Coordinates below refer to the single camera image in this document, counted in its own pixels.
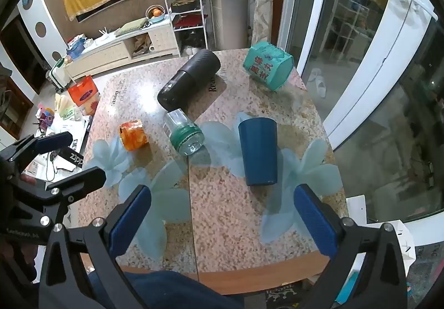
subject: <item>person's leg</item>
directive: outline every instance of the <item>person's leg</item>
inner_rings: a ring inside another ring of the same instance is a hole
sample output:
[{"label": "person's leg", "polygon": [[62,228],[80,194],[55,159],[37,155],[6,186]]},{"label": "person's leg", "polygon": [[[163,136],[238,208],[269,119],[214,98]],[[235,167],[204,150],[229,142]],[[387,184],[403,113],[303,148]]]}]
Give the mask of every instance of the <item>person's leg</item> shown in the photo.
[{"label": "person's leg", "polygon": [[[150,274],[125,273],[137,294],[149,309],[242,309],[243,305],[207,288],[205,285],[173,271]],[[113,308],[99,278],[89,278],[97,300],[106,309]]]}]

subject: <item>marble tabletop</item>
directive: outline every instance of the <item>marble tabletop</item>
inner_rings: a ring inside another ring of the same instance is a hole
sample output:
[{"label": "marble tabletop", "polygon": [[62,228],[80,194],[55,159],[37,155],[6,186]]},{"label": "marble tabletop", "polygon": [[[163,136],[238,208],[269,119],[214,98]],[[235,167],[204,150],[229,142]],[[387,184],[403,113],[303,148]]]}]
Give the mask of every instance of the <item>marble tabletop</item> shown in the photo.
[{"label": "marble tabletop", "polygon": [[[282,88],[271,92],[243,69],[247,52],[247,49],[215,52],[221,69],[190,102],[188,117],[203,128],[208,121],[232,128],[239,113],[270,117],[277,122],[279,148],[289,149],[299,158],[314,140],[327,141],[319,115],[297,73],[293,71]],[[130,166],[123,172],[123,178],[136,168],[145,168],[154,178],[167,163],[183,160],[163,131],[165,110],[157,102],[157,93],[186,61],[187,58],[176,58],[145,64],[112,77],[101,92],[85,162],[93,157],[95,141],[112,142],[121,123],[136,119],[141,119],[150,144],[130,155]],[[190,206],[191,220],[163,222],[167,234],[161,257],[148,257],[133,242],[117,258],[119,264],[181,273],[220,272],[282,262],[316,250],[312,239],[300,235],[295,227],[271,242],[263,240],[261,221],[272,187],[249,188],[242,174],[231,166],[194,161],[188,160],[187,172],[174,184],[175,188],[189,191],[190,201],[185,205]],[[334,163],[330,145],[324,163]],[[79,224],[87,225],[95,217],[106,217],[120,203],[118,186],[119,183],[102,188],[83,199],[78,206]],[[322,199],[339,216],[347,214],[342,188]]]}]

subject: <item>fruit bowl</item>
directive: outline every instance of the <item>fruit bowl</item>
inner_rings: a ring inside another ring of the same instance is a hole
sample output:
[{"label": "fruit bowl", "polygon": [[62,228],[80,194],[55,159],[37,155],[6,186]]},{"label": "fruit bowl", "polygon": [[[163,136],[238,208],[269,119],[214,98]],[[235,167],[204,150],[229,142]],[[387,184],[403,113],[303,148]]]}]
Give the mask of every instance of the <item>fruit bowl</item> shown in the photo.
[{"label": "fruit bowl", "polygon": [[[155,16],[156,10],[159,10],[161,12],[161,15]],[[147,11],[145,12],[145,16],[148,18],[148,21],[151,23],[160,22],[165,18],[165,9],[162,6],[159,6],[158,4],[154,4],[148,7]]]}]

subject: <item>orange container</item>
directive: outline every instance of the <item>orange container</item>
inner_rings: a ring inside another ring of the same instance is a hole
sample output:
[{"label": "orange container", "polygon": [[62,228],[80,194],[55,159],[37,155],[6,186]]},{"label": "orange container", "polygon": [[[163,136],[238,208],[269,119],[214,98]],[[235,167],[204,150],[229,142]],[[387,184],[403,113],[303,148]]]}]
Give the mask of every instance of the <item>orange container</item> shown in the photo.
[{"label": "orange container", "polygon": [[133,151],[148,143],[147,136],[140,120],[125,122],[120,125],[118,134],[123,147],[127,151]]},{"label": "orange container", "polygon": [[83,115],[95,114],[100,94],[91,76],[86,76],[82,82],[68,88],[68,92]]}]

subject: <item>glass jar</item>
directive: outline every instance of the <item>glass jar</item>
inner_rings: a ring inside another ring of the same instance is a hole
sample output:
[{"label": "glass jar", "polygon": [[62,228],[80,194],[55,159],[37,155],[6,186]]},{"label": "glass jar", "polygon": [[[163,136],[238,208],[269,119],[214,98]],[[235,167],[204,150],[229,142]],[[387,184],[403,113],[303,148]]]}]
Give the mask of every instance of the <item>glass jar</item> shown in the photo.
[{"label": "glass jar", "polygon": [[167,112],[163,121],[163,130],[179,155],[194,154],[202,147],[204,136],[201,129],[181,109]]}]

